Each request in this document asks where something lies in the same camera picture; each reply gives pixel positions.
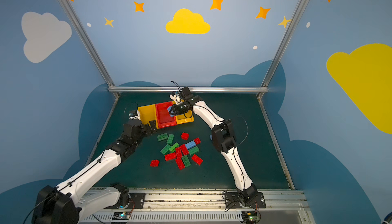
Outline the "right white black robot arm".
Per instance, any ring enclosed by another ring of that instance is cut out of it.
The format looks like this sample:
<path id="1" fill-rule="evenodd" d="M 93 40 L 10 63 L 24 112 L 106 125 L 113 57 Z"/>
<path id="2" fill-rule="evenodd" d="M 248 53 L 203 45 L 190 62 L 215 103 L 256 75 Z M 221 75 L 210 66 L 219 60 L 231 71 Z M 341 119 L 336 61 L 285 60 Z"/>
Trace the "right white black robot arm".
<path id="1" fill-rule="evenodd" d="M 175 103 L 168 111 L 170 115 L 184 115 L 191 111 L 209 126 L 213 146 L 223 155 L 233 175 L 239 202 L 244 207 L 250 207 L 258 195 L 258 191 L 239 156 L 232 121 L 218 116 L 200 96 L 191 93 L 188 87 L 173 91 L 170 98 Z"/>

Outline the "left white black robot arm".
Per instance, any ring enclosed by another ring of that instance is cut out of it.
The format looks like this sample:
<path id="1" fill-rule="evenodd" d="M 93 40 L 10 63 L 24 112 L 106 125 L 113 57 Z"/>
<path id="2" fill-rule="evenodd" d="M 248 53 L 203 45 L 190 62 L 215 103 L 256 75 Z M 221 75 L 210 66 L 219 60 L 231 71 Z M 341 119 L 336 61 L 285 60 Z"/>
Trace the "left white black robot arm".
<path id="1" fill-rule="evenodd" d="M 31 211 L 33 224 L 77 224 L 86 217 L 110 206 L 126 208 L 130 203 L 129 189 L 115 183 L 99 193 L 82 197 L 112 169 L 125 162 L 140 146 L 142 140 L 157 132 L 156 123 L 143 124 L 130 119 L 124 124 L 119 139 L 68 180 L 55 187 L 44 187 Z"/>

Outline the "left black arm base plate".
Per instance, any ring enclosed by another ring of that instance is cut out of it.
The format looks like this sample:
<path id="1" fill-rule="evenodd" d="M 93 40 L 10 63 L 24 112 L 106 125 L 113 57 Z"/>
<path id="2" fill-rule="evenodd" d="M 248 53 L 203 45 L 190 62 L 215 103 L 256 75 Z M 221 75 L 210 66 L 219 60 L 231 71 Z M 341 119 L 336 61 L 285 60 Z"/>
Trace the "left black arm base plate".
<path id="1" fill-rule="evenodd" d="M 124 193 L 120 195 L 118 202 L 115 205 L 108 207 L 108 209 L 142 209 L 144 207 L 145 198 L 146 194 L 143 192 Z"/>

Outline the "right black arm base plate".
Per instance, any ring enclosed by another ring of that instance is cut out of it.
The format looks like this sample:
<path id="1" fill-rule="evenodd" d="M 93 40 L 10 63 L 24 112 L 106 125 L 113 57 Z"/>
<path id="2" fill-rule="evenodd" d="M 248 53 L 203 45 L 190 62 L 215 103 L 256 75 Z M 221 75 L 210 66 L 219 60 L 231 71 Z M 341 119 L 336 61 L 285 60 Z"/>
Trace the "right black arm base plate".
<path id="1" fill-rule="evenodd" d="M 261 209 L 266 208 L 266 202 L 264 195 L 262 193 L 258 193 L 254 200 L 250 202 L 248 205 L 244 205 L 240 201 L 240 196 L 238 192 L 222 192 L 222 198 L 225 204 L 225 210 L 230 209 Z"/>

